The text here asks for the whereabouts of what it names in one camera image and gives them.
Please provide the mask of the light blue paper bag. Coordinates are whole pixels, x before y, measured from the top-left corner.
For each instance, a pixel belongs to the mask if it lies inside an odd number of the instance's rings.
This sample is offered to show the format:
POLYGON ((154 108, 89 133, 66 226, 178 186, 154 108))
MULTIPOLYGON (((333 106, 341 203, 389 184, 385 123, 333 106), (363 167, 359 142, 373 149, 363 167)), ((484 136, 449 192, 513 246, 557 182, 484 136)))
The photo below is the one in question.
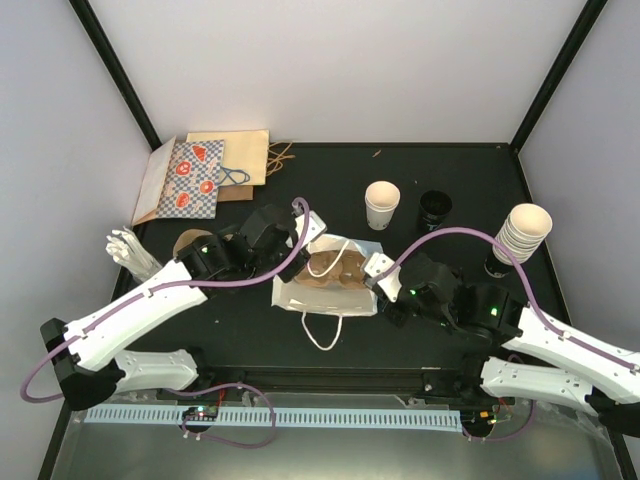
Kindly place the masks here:
POLYGON ((378 242, 352 240, 323 234, 308 246, 309 261, 293 280, 273 279, 271 304, 300 314, 302 328, 311 343, 330 351, 340 339, 346 318, 371 317, 378 312, 377 297, 364 284, 362 268, 373 253, 381 253, 378 242), (334 317, 336 333, 323 346, 307 326, 309 315, 334 317))

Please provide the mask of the single cardboard cup carrier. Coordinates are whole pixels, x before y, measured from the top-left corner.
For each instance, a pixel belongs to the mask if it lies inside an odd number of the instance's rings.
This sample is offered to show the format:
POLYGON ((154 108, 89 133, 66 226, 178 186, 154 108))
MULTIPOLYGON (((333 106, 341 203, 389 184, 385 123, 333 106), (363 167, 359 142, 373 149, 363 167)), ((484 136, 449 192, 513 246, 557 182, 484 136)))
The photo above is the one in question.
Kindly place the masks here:
POLYGON ((324 289, 364 290, 361 267, 365 257, 356 250, 328 250, 313 253, 295 281, 303 286, 324 289))

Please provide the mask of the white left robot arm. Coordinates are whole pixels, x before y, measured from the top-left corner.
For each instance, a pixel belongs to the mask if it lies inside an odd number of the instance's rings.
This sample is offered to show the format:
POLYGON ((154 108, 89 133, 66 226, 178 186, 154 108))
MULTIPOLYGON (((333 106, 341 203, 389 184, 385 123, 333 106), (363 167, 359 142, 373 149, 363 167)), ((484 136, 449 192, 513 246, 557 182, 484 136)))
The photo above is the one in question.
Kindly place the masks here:
POLYGON ((99 405, 115 394, 149 389, 207 397, 215 376, 196 347, 173 352, 135 352, 130 345, 179 313, 215 294, 261 284, 290 282, 310 259, 308 245, 326 231, 300 198, 293 212, 274 205, 256 210, 242 225, 204 233, 181 248, 157 273, 110 305, 65 323, 51 319, 41 335, 60 386, 73 411, 99 405))

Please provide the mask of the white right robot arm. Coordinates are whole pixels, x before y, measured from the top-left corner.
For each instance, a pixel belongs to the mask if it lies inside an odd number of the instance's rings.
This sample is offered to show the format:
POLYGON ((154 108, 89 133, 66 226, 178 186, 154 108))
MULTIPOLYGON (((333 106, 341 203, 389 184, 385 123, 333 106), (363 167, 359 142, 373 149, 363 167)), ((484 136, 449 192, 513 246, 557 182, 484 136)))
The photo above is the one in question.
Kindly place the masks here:
POLYGON ((363 268, 368 287, 397 324, 437 322, 486 351, 454 379, 467 403, 522 397, 582 411, 620 434, 639 434, 639 355, 538 313, 490 284, 418 253, 396 266, 375 254, 363 268))

